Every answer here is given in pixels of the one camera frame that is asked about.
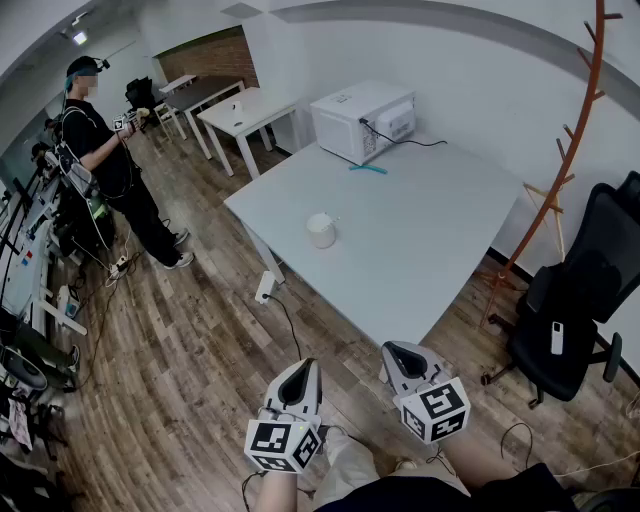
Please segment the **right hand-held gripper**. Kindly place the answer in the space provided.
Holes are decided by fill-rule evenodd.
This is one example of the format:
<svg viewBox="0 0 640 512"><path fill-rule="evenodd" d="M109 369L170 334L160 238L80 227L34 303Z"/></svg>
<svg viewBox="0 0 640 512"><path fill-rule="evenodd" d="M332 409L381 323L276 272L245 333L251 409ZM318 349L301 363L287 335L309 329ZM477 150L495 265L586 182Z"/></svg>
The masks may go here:
<svg viewBox="0 0 640 512"><path fill-rule="evenodd" d="M381 351L394 393L406 396L399 402L400 420L414 436L432 444L467 427L471 404L462 382L459 377L450 379L434 351L401 341L387 341ZM418 378L445 382L409 395L412 379Z"/></svg>

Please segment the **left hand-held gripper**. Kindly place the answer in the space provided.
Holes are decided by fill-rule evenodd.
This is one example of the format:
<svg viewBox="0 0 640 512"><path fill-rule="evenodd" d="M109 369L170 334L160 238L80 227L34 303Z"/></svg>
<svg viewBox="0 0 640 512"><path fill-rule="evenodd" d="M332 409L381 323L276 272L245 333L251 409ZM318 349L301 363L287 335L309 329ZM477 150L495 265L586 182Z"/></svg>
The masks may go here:
<svg viewBox="0 0 640 512"><path fill-rule="evenodd" d="M321 402L318 361L289 366L269 384L265 406L249 421L244 454L261 471L303 474L321 446Z"/></svg>

